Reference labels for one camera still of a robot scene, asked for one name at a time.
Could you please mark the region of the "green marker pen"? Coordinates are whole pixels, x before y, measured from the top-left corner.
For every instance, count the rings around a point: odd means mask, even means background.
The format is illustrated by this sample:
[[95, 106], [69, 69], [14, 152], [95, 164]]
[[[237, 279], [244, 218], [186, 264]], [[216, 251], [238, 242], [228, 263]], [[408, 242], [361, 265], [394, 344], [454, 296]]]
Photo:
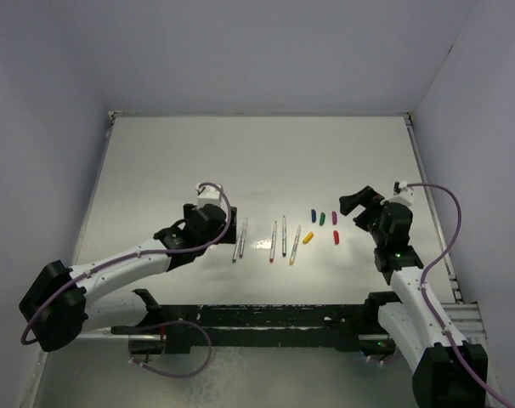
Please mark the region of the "green marker pen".
[[244, 225], [240, 228], [240, 230], [238, 232], [238, 235], [236, 237], [234, 251], [233, 251], [232, 258], [231, 258], [231, 262], [233, 264], [236, 263], [236, 261], [237, 261], [237, 259], [239, 257], [240, 246], [241, 246], [241, 241], [242, 241], [243, 235], [244, 235]]

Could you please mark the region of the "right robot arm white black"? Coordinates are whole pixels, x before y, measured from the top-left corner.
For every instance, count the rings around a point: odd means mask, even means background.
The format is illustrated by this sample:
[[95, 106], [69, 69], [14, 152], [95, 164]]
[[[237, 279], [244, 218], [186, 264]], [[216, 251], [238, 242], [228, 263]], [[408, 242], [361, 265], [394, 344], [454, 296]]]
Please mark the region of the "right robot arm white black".
[[412, 391], [420, 407], [484, 407], [488, 355], [471, 344], [448, 316], [427, 283], [428, 268], [410, 245], [414, 186], [398, 182], [385, 198], [370, 186], [342, 196], [339, 211], [363, 211], [354, 224], [376, 244], [376, 269], [394, 300], [363, 313], [372, 332], [386, 332], [412, 371]]

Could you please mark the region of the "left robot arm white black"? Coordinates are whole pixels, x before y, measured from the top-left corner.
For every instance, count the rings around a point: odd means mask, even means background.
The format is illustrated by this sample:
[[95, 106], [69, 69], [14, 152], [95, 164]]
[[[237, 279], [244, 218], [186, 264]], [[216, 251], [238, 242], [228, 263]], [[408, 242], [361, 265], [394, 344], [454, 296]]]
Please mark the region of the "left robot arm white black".
[[20, 342], [52, 352], [71, 343], [99, 317], [95, 304], [143, 278], [193, 263], [216, 244], [235, 243], [237, 208], [184, 205], [184, 218], [118, 255], [87, 264], [46, 264], [19, 304]]

